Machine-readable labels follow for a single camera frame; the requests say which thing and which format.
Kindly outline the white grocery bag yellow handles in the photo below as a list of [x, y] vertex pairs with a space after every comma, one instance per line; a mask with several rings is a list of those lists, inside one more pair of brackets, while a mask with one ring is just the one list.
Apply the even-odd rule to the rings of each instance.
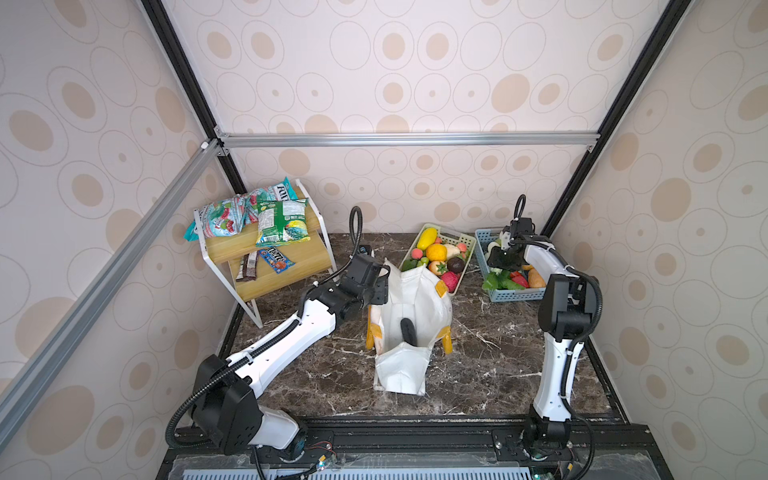
[[437, 342], [452, 351], [453, 308], [447, 285], [421, 266], [399, 270], [390, 261], [388, 297], [368, 313], [366, 347], [375, 351], [373, 388], [423, 396]]

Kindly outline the green leafy vegetable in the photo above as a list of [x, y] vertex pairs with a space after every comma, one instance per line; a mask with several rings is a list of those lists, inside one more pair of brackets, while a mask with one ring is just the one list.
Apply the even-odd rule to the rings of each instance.
[[490, 271], [482, 284], [482, 289], [488, 293], [491, 291], [503, 290], [518, 291], [524, 290], [525, 288], [525, 285], [520, 285], [518, 282], [513, 280], [510, 277], [510, 273], [505, 270], [502, 270], [500, 273]]

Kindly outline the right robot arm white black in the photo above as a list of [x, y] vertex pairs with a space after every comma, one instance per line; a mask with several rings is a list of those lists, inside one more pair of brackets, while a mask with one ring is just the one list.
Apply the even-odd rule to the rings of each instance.
[[503, 227], [486, 254], [489, 272], [520, 273], [528, 266], [529, 284], [544, 282], [538, 310], [544, 334], [544, 362], [537, 394], [519, 440], [532, 461], [549, 459], [568, 446], [574, 421], [585, 423], [571, 405], [578, 358], [602, 316], [599, 281], [570, 265], [549, 238], [535, 233], [524, 215], [527, 198], [518, 196], [510, 223]]

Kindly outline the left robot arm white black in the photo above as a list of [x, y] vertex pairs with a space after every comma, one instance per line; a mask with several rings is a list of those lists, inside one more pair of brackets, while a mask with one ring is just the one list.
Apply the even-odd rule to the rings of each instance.
[[293, 461], [301, 456], [306, 430], [284, 410], [262, 407], [270, 383], [309, 347], [348, 319], [388, 299], [390, 266], [360, 247], [363, 213], [349, 216], [353, 253], [337, 271], [314, 282], [297, 311], [251, 346], [223, 359], [212, 355], [199, 366], [192, 394], [169, 420], [165, 441], [172, 449], [213, 446], [233, 455], [269, 447]]

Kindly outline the black eggplant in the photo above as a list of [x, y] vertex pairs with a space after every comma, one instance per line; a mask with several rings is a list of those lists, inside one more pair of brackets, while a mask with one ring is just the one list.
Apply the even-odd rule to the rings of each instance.
[[413, 347], [418, 346], [418, 336], [415, 324], [409, 318], [403, 318], [400, 321], [402, 341]]

